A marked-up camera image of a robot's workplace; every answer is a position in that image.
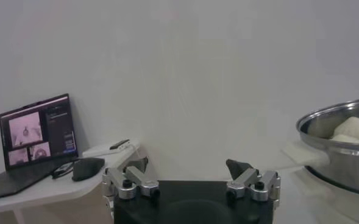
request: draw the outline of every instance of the white surface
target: white surface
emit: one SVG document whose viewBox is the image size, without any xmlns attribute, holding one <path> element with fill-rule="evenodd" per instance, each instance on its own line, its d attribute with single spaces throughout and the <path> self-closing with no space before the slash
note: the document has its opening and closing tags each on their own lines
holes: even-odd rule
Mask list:
<svg viewBox="0 0 359 224">
<path fill-rule="evenodd" d="M 294 162 L 296 167 L 323 166 L 330 163 L 326 152 L 313 148 L 302 141 L 289 142 L 282 152 Z"/>
<path fill-rule="evenodd" d="M 83 158 L 119 153 L 119 152 L 122 152 L 124 149 L 126 149 L 128 147 L 133 147 L 133 146 L 130 145 L 130 142 L 127 142 L 127 143 L 121 145 L 120 147 L 118 147 L 117 149 L 110 149 L 110 147 L 109 148 L 93 147 L 91 149 L 88 149 L 83 152 Z"/>
<path fill-rule="evenodd" d="M 274 213 L 274 224 L 318 224 L 311 212 L 307 198 L 295 184 L 292 174 L 300 167 L 278 170 L 281 176 L 280 206 Z"/>
<path fill-rule="evenodd" d="M 0 1 L 0 113 L 65 92 L 80 151 L 134 136 L 159 178 L 278 167 L 301 116 L 359 98 L 359 0 Z"/>
<path fill-rule="evenodd" d="M 113 145 L 113 143 L 104 144 L 101 145 L 101 147 L 110 147 L 111 145 Z M 129 147 L 120 153 L 98 158 L 105 159 L 105 167 L 117 167 L 135 153 L 136 149 L 136 147 Z M 0 212 L 81 197 L 92 191 L 102 182 L 103 171 L 104 167 L 97 175 L 79 182 L 74 182 L 71 179 L 72 173 L 56 180 L 53 180 L 52 177 L 49 176 L 19 194 L 0 198 Z"/>
<path fill-rule="evenodd" d="M 335 128 L 334 135 L 347 135 L 359 139 L 359 118 L 348 118 Z"/>
<path fill-rule="evenodd" d="M 359 194 L 328 184 L 304 168 L 290 171 L 288 179 L 292 184 L 288 187 L 299 190 L 296 196 L 291 197 L 303 198 L 306 211 L 310 212 L 319 224 L 359 223 Z M 289 206 L 293 211 L 302 208 Z"/>
</svg>

